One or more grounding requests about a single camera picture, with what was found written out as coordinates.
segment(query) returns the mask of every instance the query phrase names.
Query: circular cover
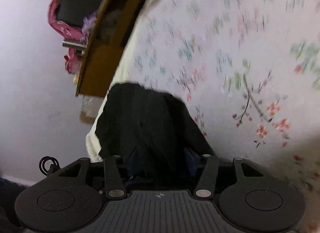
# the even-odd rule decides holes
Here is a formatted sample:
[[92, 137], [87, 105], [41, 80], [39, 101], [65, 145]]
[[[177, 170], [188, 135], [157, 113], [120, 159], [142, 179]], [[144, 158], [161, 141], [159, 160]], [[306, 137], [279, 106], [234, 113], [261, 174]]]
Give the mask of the circular cover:
[[42, 183], [17, 198], [15, 210], [28, 228], [40, 232], [66, 232], [90, 223], [101, 209], [101, 197], [87, 185]]
[[220, 195], [226, 219], [247, 230], [279, 232], [291, 229], [304, 213], [304, 199], [281, 181], [250, 178], [230, 186]]

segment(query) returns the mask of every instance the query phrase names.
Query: floral print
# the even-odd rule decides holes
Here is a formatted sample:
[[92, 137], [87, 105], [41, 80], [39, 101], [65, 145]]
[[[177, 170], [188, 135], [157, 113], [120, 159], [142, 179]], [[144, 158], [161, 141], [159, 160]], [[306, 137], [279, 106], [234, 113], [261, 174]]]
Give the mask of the floral print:
[[219, 157], [302, 190], [303, 233], [320, 232], [319, 2], [154, 0], [123, 55], [130, 81], [184, 101]]

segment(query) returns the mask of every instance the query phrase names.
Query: wall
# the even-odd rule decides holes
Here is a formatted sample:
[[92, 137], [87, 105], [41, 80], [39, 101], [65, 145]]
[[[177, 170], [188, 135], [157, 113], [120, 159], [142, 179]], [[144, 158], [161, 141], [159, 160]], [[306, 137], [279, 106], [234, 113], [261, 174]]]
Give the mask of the wall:
[[81, 98], [64, 69], [63, 38], [47, 23], [51, 0], [0, 0], [0, 171], [32, 183], [38, 162], [87, 156]]

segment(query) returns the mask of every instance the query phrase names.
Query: wooden furniture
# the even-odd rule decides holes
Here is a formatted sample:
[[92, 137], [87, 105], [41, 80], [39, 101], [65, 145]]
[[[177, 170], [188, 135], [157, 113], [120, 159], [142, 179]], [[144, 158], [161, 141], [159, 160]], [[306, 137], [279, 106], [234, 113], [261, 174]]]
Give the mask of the wooden furniture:
[[84, 53], [76, 96], [79, 94], [104, 97], [132, 32], [134, 22], [145, 0], [127, 0], [109, 42], [97, 38], [103, 15], [114, 8], [117, 0], [103, 0], [94, 29]]

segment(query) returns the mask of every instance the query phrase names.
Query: black cable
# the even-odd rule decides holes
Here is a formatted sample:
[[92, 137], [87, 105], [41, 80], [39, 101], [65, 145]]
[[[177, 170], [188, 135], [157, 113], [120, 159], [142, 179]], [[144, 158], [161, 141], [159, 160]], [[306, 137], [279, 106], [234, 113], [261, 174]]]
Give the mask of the black cable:
[[60, 169], [59, 162], [58, 162], [58, 160], [56, 158], [50, 157], [50, 156], [44, 156], [39, 162], [39, 169], [45, 176], [47, 176], [48, 170], [45, 168], [44, 165], [49, 160], [52, 161], [53, 164], [56, 165]]

